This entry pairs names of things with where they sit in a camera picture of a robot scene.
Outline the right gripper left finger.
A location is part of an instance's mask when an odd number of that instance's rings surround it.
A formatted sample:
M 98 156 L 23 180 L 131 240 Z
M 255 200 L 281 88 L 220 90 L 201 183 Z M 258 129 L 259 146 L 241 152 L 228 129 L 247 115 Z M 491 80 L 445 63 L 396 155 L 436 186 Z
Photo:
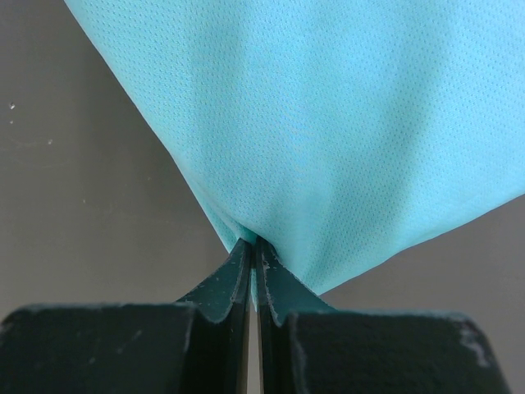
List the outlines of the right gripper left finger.
M 251 246 L 168 303 L 34 304 L 1 324 L 4 393 L 243 393 Z

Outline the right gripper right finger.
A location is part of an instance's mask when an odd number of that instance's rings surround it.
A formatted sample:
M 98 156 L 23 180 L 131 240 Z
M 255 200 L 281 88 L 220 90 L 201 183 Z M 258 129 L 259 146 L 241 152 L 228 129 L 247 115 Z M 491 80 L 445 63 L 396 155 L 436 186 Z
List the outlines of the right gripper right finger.
M 482 330 L 443 311 L 335 309 L 257 239 L 262 390 L 266 393 L 506 393 Z

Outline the teal t-shirt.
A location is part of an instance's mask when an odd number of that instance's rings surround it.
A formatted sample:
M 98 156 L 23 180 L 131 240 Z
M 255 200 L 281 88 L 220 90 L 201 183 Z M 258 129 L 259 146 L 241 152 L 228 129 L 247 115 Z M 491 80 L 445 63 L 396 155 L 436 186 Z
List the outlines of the teal t-shirt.
M 223 245 L 322 294 L 524 192 L 521 1 L 70 1 Z

